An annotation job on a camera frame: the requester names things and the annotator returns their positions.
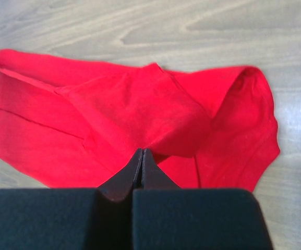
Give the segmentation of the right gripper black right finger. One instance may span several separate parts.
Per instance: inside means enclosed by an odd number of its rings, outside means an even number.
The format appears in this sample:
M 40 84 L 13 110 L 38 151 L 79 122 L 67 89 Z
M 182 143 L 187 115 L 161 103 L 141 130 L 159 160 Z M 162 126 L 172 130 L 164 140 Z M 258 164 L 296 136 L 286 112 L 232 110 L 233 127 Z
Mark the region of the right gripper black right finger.
M 181 189 L 143 151 L 133 191 L 133 249 L 273 249 L 254 195 L 242 189 Z

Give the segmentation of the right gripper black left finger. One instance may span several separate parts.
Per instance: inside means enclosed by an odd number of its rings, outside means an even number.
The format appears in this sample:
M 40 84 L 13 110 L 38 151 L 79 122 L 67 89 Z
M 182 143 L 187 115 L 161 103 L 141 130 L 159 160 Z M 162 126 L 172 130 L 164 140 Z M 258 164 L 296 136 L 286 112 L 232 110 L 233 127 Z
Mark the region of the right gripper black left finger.
M 0 189 L 0 249 L 131 249 L 131 199 L 142 162 L 98 188 Z

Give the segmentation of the red t shirt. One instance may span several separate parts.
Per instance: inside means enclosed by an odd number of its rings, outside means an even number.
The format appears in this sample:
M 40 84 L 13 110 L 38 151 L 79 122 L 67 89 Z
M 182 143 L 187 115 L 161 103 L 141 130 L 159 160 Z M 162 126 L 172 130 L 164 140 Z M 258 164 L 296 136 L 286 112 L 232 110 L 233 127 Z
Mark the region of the red t shirt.
M 97 187 L 148 148 L 182 188 L 252 191 L 277 133 L 254 66 L 177 72 L 0 50 L 0 159 L 51 188 Z

